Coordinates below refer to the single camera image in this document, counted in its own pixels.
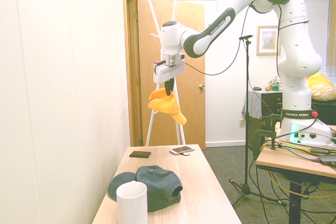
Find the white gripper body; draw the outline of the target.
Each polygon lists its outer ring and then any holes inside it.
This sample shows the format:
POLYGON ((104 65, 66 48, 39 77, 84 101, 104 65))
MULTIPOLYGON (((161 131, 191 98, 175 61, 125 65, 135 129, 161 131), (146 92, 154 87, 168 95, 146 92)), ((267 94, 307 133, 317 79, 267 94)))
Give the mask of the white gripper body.
POLYGON ((161 54, 161 59, 153 62, 153 81, 155 83, 164 83, 181 74, 185 67, 184 58, 185 55, 182 53, 178 55, 161 54))

